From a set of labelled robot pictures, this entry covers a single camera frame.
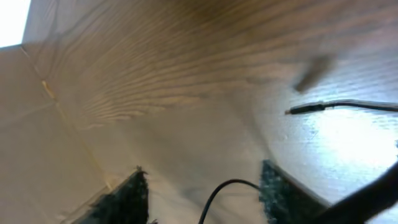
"light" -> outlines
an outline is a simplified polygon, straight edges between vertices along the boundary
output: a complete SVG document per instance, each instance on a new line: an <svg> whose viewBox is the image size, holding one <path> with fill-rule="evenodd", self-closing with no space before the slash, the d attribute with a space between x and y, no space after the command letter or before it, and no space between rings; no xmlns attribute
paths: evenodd
<svg viewBox="0 0 398 224"><path fill-rule="evenodd" d="M385 169L395 163L397 136L378 120L380 117L375 118L371 113L349 109L325 113L318 120L318 135L328 143L329 159L363 169Z"/></svg>
<svg viewBox="0 0 398 224"><path fill-rule="evenodd" d="M22 43L30 0L0 0L0 47Z"/></svg>

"black wire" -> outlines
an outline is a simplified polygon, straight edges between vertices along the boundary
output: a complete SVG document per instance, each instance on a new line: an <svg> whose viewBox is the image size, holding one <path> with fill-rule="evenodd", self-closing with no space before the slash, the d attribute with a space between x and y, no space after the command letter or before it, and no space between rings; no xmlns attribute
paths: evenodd
<svg viewBox="0 0 398 224"><path fill-rule="evenodd" d="M366 108L372 110L398 112L398 104L396 103L381 103L374 101L361 101L361 100L336 100L326 103L310 103L302 106L295 106L286 111L286 114L302 114L316 111L323 111L326 108L336 106L354 106L358 108Z"/></svg>
<svg viewBox="0 0 398 224"><path fill-rule="evenodd" d="M259 186L257 186L256 184L250 183L246 180L241 180L241 179L232 179L232 180L227 180L226 182L220 184L216 189L214 189L213 193L211 193L209 199L206 202L205 207L203 208L203 211L201 213L200 219L199 219L199 224L203 224L203 222L205 221L206 218L206 214L207 211L210 208L210 204L213 201L213 199L216 197L217 193L224 188L225 186L229 185L229 184L233 184L233 183L239 183L239 184L246 184L254 189L259 190Z"/></svg>

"wood grain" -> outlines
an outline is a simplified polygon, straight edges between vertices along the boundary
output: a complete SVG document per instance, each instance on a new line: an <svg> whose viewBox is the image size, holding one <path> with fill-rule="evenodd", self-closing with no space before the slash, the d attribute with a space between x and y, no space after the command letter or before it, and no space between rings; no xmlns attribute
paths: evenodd
<svg viewBox="0 0 398 224"><path fill-rule="evenodd" d="M0 222L60 223L105 187L55 105L0 128Z"/></svg>
<svg viewBox="0 0 398 224"><path fill-rule="evenodd" d="M24 48L81 128L393 54L396 1L32 1Z"/></svg>
<svg viewBox="0 0 398 224"><path fill-rule="evenodd" d="M397 12L393 0L32 0L23 48L106 172L123 179L145 164L155 214L188 223L216 184L254 178L259 159L331 202L390 166L396 115L283 111L396 101ZM327 70L297 93L317 58L330 60ZM253 221L229 204L209 221Z"/></svg>
<svg viewBox="0 0 398 224"><path fill-rule="evenodd" d="M52 103L19 46L0 49L0 127Z"/></svg>

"black cable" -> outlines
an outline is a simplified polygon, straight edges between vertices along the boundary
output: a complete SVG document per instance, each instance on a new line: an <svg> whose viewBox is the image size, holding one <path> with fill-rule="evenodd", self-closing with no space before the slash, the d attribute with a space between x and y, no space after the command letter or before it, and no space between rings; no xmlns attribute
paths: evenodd
<svg viewBox="0 0 398 224"><path fill-rule="evenodd" d="M205 221L207 211L209 210L210 204L213 201L213 199L216 197L217 193L222 188L224 188L225 186L227 186L229 184L233 184L233 183L246 184L246 185L248 185L248 186L250 186L250 187L252 187L254 189L257 189L257 190L260 189L259 186L257 186L256 184L253 184L253 183L250 183L250 182L248 182L246 180L241 180L241 179L227 180L226 182L220 184L216 189L214 189L213 193L211 193L209 199L207 200L206 205L205 205L205 207L204 207L204 209L203 209L203 211L201 213L201 216L200 216L200 219L199 219L199 224L203 224L203 222Z"/></svg>
<svg viewBox="0 0 398 224"><path fill-rule="evenodd" d="M396 103L381 103L373 101L361 101L361 100L336 100L329 102L310 103L302 106L295 106L290 110L286 111L286 114L303 114L311 113L316 111L323 111L326 108L332 108L336 106L354 106L358 108L366 108L372 110L398 112L398 104Z"/></svg>
<svg viewBox="0 0 398 224"><path fill-rule="evenodd" d="M385 174L308 222L311 224L365 223L398 201L398 162Z"/></svg>

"black object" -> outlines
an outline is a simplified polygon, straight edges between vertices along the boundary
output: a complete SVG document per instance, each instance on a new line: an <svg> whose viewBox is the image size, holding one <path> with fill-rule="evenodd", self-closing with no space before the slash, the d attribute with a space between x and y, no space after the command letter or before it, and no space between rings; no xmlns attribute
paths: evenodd
<svg viewBox="0 0 398 224"><path fill-rule="evenodd" d="M316 111L323 111L326 108L336 106L354 106L358 108L366 108L372 110L398 112L398 105L396 103L381 103L374 101L361 101L361 100L336 100L329 102L309 103L302 106L295 106L287 110L286 114L302 114L311 113Z"/></svg>
<svg viewBox="0 0 398 224"><path fill-rule="evenodd" d="M262 163L260 201L264 204L268 224L305 223L324 212L328 205L315 193L271 161Z"/></svg>
<svg viewBox="0 0 398 224"><path fill-rule="evenodd" d="M146 224L148 221L148 184L140 167L113 193L103 195L93 209L74 223Z"/></svg>
<svg viewBox="0 0 398 224"><path fill-rule="evenodd" d="M398 162L384 175L310 221L311 224L364 223L398 201Z"/></svg>

